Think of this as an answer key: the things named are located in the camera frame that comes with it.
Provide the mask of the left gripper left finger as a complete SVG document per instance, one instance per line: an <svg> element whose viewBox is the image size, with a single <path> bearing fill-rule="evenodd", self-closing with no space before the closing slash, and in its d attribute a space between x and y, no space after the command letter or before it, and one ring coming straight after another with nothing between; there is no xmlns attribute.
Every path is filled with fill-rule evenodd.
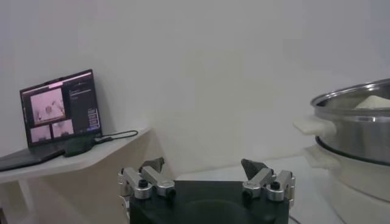
<svg viewBox="0 0 390 224"><path fill-rule="evenodd" d="M164 158L159 157L145 161L137 170L133 167L121 168L118 172L120 196L147 200L155 190L158 196L172 200L176 196L176 185L161 174L164 164Z"/></svg>

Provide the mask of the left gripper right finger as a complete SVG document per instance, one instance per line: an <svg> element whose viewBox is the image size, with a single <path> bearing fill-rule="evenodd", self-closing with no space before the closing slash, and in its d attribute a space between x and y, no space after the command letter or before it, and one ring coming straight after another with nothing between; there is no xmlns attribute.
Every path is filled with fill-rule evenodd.
<svg viewBox="0 0 390 224"><path fill-rule="evenodd" d="M249 159L242 159L241 165L247 177L247 181L243 182L244 201L250 203L265 194L270 201L294 203L296 177L291 171L276 173L265 163Z"/></svg>

